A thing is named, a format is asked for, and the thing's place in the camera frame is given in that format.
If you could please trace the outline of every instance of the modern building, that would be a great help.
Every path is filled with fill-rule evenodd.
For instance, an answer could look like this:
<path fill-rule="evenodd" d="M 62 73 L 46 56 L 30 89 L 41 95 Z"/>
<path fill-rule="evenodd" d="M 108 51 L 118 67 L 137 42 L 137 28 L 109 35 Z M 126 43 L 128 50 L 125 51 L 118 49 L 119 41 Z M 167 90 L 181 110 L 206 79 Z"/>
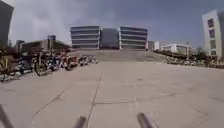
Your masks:
<path fill-rule="evenodd" d="M 8 42 L 13 9 L 12 6 L 0 0 L 0 43 L 5 43 L 0 45 L 6 45 Z"/>
<path fill-rule="evenodd" d="M 33 52 L 42 49 L 43 51 L 53 50 L 64 50 L 71 48 L 71 45 L 63 43 L 59 40 L 56 40 L 54 35 L 48 36 L 47 39 L 37 40 L 32 42 L 25 42 L 18 40 L 16 42 L 16 51 L 17 52 Z"/>
<path fill-rule="evenodd" d="M 194 49 L 191 46 L 182 44 L 170 44 L 162 46 L 162 50 L 182 55 L 192 55 L 194 53 Z"/>
<path fill-rule="evenodd" d="M 77 49 L 99 49 L 100 26 L 71 27 L 72 47 Z"/>
<path fill-rule="evenodd" d="M 146 49 L 149 51 L 159 50 L 159 41 L 147 41 Z"/>
<path fill-rule="evenodd" d="M 146 49 L 147 29 L 122 26 L 118 31 L 120 49 Z"/>
<path fill-rule="evenodd" d="M 71 27 L 70 33 L 76 49 L 147 49 L 148 30 L 144 28 L 80 26 Z"/>
<path fill-rule="evenodd" d="M 100 49 L 119 49 L 119 35 L 117 29 L 103 28 L 101 31 Z"/>
<path fill-rule="evenodd" d="M 202 21 L 207 54 L 224 59 L 224 12 L 213 10 L 202 15 Z"/>

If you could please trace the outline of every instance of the concrete pavement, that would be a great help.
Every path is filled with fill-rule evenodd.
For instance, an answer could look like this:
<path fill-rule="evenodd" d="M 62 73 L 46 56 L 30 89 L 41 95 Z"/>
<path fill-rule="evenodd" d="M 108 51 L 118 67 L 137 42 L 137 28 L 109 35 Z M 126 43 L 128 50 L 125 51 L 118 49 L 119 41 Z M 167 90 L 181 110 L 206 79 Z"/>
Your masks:
<path fill-rule="evenodd" d="M 1 84 L 0 103 L 15 128 L 72 128 L 80 116 L 89 128 L 140 128 L 139 112 L 160 128 L 221 128 L 223 76 L 218 69 L 102 62 Z"/>

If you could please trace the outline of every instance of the stairs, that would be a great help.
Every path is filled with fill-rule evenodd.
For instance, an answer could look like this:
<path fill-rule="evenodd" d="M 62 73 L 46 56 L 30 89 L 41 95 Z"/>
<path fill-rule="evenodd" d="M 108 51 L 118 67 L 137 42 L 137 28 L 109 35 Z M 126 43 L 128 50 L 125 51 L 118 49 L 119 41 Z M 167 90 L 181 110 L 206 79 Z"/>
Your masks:
<path fill-rule="evenodd" d="M 78 51 L 82 55 L 95 55 L 101 62 L 104 61 L 162 61 L 165 59 L 163 55 L 150 51 L 131 51 L 131 50 L 89 50 Z"/>

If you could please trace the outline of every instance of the window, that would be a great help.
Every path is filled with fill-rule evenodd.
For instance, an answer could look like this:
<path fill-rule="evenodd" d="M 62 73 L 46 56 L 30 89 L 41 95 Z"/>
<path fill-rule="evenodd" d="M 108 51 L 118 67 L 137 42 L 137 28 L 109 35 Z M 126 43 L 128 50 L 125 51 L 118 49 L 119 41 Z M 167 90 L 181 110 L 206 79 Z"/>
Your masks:
<path fill-rule="evenodd" d="M 211 47 L 211 49 L 216 49 L 216 42 L 215 42 L 215 40 L 211 40 L 210 41 L 210 47 Z"/>
<path fill-rule="evenodd" d="M 216 51 L 211 51 L 211 55 L 215 56 L 216 55 Z"/>
<path fill-rule="evenodd" d="M 215 30 L 209 30 L 210 38 L 215 38 Z"/>
<path fill-rule="evenodd" d="M 209 28 L 214 27 L 213 19 L 208 20 L 208 27 Z"/>

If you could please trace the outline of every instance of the lamp post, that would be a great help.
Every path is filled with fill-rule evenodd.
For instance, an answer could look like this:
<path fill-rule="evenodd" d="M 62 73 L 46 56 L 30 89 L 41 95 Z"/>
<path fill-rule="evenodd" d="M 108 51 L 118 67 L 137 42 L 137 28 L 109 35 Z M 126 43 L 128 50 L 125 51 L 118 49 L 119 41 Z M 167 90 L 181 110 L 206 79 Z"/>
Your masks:
<path fill-rule="evenodd" d="M 187 42 L 186 44 L 187 44 L 187 59 L 189 59 L 189 42 Z"/>

